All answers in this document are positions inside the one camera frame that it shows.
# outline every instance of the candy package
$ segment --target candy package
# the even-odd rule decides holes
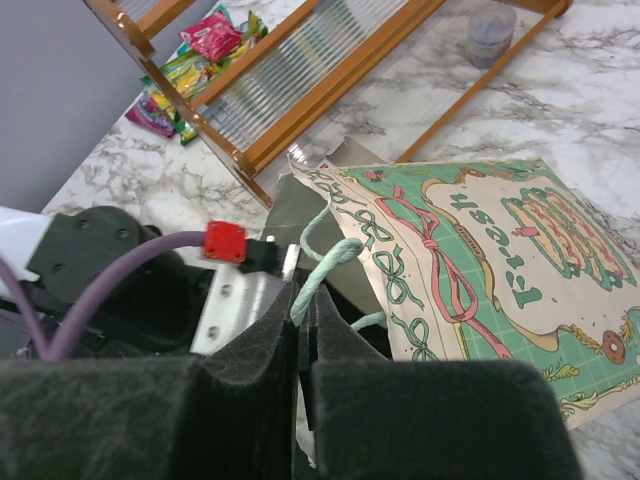
[[[129,121],[151,130],[163,137],[170,138],[176,131],[167,113],[145,90],[136,104],[124,115]]]
[[[238,27],[242,33],[242,44],[228,56],[215,63],[213,67],[218,75],[226,72],[234,62],[247,53],[256,43],[262,40],[269,29],[255,13],[249,12],[248,21]]]
[[[209,15],[215,15],[218,12],[224,15],[226,19],[229,21],[229,23],[233,25],[233,22],[231,21],[231,15],[229,15],[229,11],[224,7],[224,5],[218,5],[217,7],[215,7],[213,10],[209,12]],[[182,42],[182,45],[180,45],[180,48],[178,48],[178,56],[184,55],[185,53],[190,52],[191,50],[192,48],[187,42]]]
[[[180,37],[196,52],[212,62],[218,62],[242,43],[242,35],[225,11],[216,10],[201,22],[180,32]]]
[[[190,101],[196,94],[204,90],[209,79],[214,74],[214,69],[211,66],[211,62],[191,50],[164,65],[162,67],[162,73],[167,80],[172,83],[180,95],[182,95],[185,100]],[[151,99],[166,113],[171,119],[172,126],[180,133],[180,143],[186,145],[196,138],[197,133],[195,130],[178,115],[175,107],[158,89],[155,83],[153,83],[149,77],[144,77],[142,82],[146,85],[146,90]]]
[[[202,91],[214,73],[211,62],[193,50],[165,64],[161,70],[167,80],[187,100]],[[147,87],[156,104],[162,110],[168,111],[171,116],[173,106],[156,84],[149,77],[143,77],[142,83]]]

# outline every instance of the pink candy bag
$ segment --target pink candy bag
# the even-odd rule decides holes
[[[242,43],[238,32],[221,11],[180,32],[180,37],[200,55],[217,62]]]

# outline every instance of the marble countertop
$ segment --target marble countertop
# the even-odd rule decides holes
[[[286,160],[317,165],[349,136],[392,162],[480,76],[464,58],[471,8],[449,0],[311,127],[258,181],[273,191]],[[227,0],[273,27],[301,0]],[[516,37],[540,15],[518,12]],[[640,267],[640,3],[575,0],[414,156],[415,161],[542,157],[588,199]],[[126,209],[164,232],[233,221],[259,235],[267,211],[200,140],[182,147],[120,118],[45,208]],[[640,401],[572,432],[588,478],[637,478]]]

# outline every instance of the pink ribbon print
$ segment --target pink ribbon print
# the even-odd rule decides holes
[[[436,305],[438,306],[438,310],[444,317],[444,319],[449,323],[466,323],[471,328],[473,328],[476,332],[478,332],[491,347],[495,350],[498,357],[502,359],[513,359],[513,355],[507,348],[507,346],[496,337],[487,327],[485,327],[477,318],[475,318],[476,313],[478,312],[478,295],[474,291],[471,283],[462,275],[458,267],[456,267],[453,260],[449,258],[449,256],[442,251],[438,242],[433,239],[433,234],[440,225],[440,220],[438,217],[422,208],[415,207],[408,201],[404,199],[404,190],[395,185],[393,187],[393,197],[383,197],[375,200],[376,205],[380,207],[384,213],[402,223],[404,226],[409,228],[411,231],[416,233],[422,239],[422,244],[431,252],[432,256],[432,266],[431,266],[431,289],[433,293],[433,297],[435,299]],[[391,208],[387,205],[387,202],[393,201],[402,205],[407,210],[418,215],[422,222],[422,230],[416,228],[411,222],[408,220],[396,215],[393,213]],[[442,294],[440,291],[440,260],[444,264],[444,267],[447,271],[447,275],[450,281],[451,288],[451,305],[455,311],[455,314],[452,315],[445,302],[442,298]],[[460,299],[460,288],[464,288],[467,296],[470,300],[469,308],[465,308],[462,305],[462,301]]]

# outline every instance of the green ribbon print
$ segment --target green ribbon print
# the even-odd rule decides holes
[[[391,321],[396,325],[399,325],[404,330],[409,343],[416,349],[411,356],[411,360],[414,362],[417,360],[426,362],[427,360],[438,360],[436,354],[433,353],[427,345],[429,339],[429,325],[425,322],[424,318],[414,318],[411,324],[407,325],[402,319],[391,314]],[[416,330],[418,327],[422,327],[422,338],[418,337]]]
[[[310,171],[305,171],[304,173],[307,175],[307,178],[312,182],[315,182],[318,179],[333,182],[333,177],[331,175],[322,173],[320,170],[310,170]]]
[[[367,243],[364,244],[367,250],[371,251],[371,247],[373,247],[376,240],[380,242],[390,242],[391,240],[394,240],[393,234],[386,228],[378,225],[376,223],[376,216],[369,210],[358,210],[356,213],[352,213],[340,207],[337,207],[336,210],[340,213],[346,213],[362,224],[360,231],[368,238]]]
[[[418,305],[421,310],[424,310],[424,303],[411,293],[409,285],[407,285],[407,282],[401,277],[404,273],[404,262],[400,258],[400,252],[402,252],[402,247],[396,244],[396,247],[393,249],[393,255],[389,252],[377,252],[374,253],[372,257],[373,263],[387,276],[387,298],[394,305],[400,305],[408,297],[413,303]],[[394,286],[400,290],[398,295],[393,294]]]
[[[347,197],[340,188],[340,184],[338,182],[333,182],[331,185],[324,182],[315,182],[315,186],[320,190],[327,192],[333,203],[337,203],[340,205],[347,202],[353,202],[357,203],[358,205],[367,205],[366,203],[358,202],[357,200],[353,200],[352,198]]]

